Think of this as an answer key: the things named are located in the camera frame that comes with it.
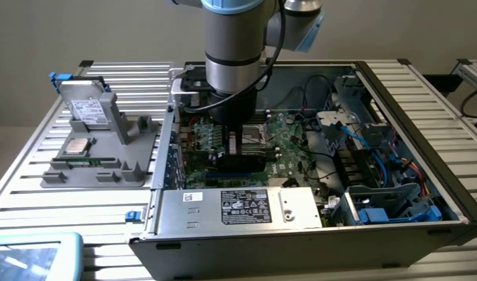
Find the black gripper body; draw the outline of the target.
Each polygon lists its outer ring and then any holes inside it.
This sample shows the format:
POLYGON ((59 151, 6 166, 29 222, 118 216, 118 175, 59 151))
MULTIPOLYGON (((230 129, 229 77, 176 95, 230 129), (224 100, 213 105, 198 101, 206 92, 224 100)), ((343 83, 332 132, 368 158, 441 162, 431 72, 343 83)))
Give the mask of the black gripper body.
POLYGON ((213 108, 210 116, 225 126, 240 126, 246 123, 256 114, 258 90, 253 88, 234 100, 213 108))

